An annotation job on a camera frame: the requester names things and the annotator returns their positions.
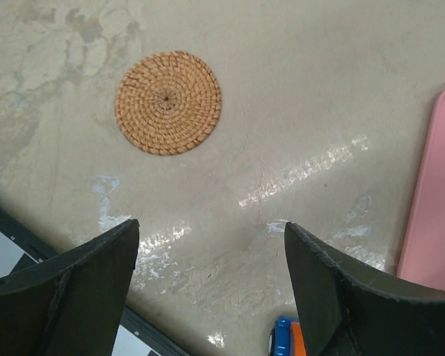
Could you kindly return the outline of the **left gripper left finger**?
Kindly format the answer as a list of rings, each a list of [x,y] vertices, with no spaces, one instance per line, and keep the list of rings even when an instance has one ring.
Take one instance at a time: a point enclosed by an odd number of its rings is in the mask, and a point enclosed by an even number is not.
[[[138,248],[127,220],[0,278],[0,355],[111,355]]]

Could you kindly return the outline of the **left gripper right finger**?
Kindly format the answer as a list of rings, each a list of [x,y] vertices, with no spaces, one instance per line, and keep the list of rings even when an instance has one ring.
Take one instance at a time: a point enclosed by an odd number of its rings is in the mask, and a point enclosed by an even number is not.
[[[284,243],[308,355],[445,355],[445,291],[377,270],[296,223]]]

